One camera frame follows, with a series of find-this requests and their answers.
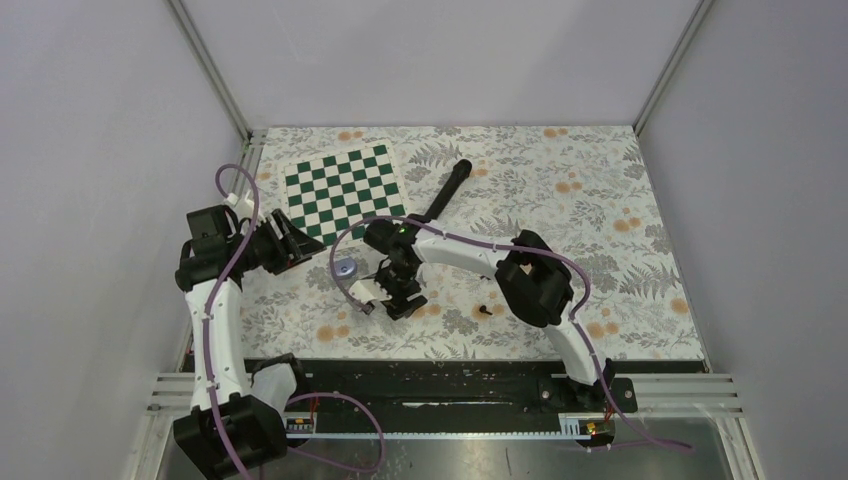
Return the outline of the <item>purple earbud charging case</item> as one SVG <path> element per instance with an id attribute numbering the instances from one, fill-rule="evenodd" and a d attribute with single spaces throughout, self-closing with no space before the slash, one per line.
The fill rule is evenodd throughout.
<path id="1" fill-rule="evenodd" d="M 333 264 L 333 273 L 342 279 L 347 279 L 355 276 L 358 271 L 358 264 L 355 259 L 345 257 L 338 259 Z"/>

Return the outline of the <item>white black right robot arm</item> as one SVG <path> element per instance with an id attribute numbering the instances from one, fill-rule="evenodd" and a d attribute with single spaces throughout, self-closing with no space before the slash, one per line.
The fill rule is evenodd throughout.
<path id="1" fill-rule="evenodd" d="M 394 320 L 406 318 L 427 300 L 418 281 L 425 264 L 438 264 L 493 279 L 512 315 L 542 330 L 561 358 L 573 396 L 583 410 L 597 412 L 613 398 L 614 371 L 578 319 L 586 297 L 576 298 L 572 277 L 591 290 L 586 273 L 554 253 L 530 230 L 512 239 L 474 237 L 445 231 L 435 222 L 408 219 L 395 223 L 379 218 L 371 223 L 365 244 L 383 254 L 375 274 L 356 281 L 351 297 L 365 313 L 383 305 Z"/>

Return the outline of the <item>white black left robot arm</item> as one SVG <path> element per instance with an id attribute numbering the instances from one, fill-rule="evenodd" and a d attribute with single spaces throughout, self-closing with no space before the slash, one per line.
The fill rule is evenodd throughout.
<path id="1" fill-rule="evenodd" d="M 283 457 L 290 445 L 285 410 L 309 401 L 301 362 L 283 354 L 246 365 L 241 345 L 242 280 L 263 269 L 279 275 L 324 250 L 281 210 L 238 218 L 227 205 L 188 214 L 191 237 L 175 272 L 194 336 L 189 412 L 175 420 L 177 445 L 206 479 L 226 479 Z"/>

